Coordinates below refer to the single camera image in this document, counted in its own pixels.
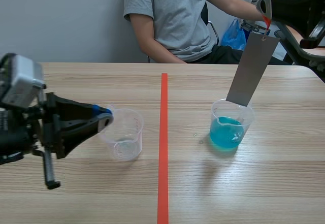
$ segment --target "wooden table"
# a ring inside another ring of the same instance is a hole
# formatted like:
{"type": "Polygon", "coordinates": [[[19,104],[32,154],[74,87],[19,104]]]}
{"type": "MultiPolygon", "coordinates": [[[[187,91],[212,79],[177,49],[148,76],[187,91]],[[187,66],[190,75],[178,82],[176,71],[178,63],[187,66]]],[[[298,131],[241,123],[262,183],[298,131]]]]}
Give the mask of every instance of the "wooden table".
{"type": "Polygon", "coordinates": [[[115,162],[95,136],[54,161],[62,187],[51,191],[40,158],[1,166],[1,223],[156,223],[160,78],[168,73],[170,223],[324,224],[325,85],[309,69],[267,68],[253,97],[256,122],[225,154],[209,147],[210,109],[236,66],[43,66],[48,90],[63,98],[138,110],[143,151],[115,162]]]}

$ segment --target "person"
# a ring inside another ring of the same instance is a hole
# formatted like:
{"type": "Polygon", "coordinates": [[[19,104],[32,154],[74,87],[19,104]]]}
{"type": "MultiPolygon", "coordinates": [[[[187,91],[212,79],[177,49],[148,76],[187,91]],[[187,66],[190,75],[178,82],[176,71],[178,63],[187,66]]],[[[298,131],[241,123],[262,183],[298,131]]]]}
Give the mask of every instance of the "person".
{"type": "Polygon", "coordinates": [[[124,17],[142,52],[158,63],[238,64],[242,51],[215,45],[210,37],[201,18],[206,1],[232,16],[263,21],[256,7],[242,0],[124,0],[124,17]]]}

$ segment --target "metal plate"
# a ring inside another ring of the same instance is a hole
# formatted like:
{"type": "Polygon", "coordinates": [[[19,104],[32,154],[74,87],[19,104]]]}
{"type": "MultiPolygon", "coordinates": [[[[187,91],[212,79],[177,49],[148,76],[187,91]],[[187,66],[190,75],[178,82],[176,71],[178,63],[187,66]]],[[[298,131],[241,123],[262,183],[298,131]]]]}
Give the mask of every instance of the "metal plate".
{"type": "Polygon", "coordinates": [[[255,33],[249,35],[227,101],[248,106],[279,40],[255,33]]]}

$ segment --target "empty measuring cup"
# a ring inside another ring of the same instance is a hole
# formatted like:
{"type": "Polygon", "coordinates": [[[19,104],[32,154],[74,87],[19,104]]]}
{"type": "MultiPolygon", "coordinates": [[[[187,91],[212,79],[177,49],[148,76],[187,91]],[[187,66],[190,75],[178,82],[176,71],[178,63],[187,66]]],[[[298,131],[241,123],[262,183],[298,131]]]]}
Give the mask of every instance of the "empty measuring cup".
{"type": "Polygon", "coordinates": [[[108,144],[114,158],[131,161],[142,150],[143,117],[131,109],[115,109],[113,115],[113,123],[100,133],[100,138],[108,144]]]}
{"type": "Polygon", "coordinates": [[[253,109],[240,106],[225,99],[212,105],[210,137],[215,146],[235,148],[243,140],[255,119],[253,109]]]}

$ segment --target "white wall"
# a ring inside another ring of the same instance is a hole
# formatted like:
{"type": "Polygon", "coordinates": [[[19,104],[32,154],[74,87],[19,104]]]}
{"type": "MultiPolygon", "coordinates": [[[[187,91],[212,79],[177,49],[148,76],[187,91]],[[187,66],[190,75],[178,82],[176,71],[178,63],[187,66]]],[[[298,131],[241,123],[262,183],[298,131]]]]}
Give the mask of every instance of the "white wall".
{"type": "MultiPolygon", "coordinates": [[[[233,17],[209,6],[220,37],[233,17]]],[[[145,62],[123,0],[0,0],[0,56],[38,62],[145,62]]]]}

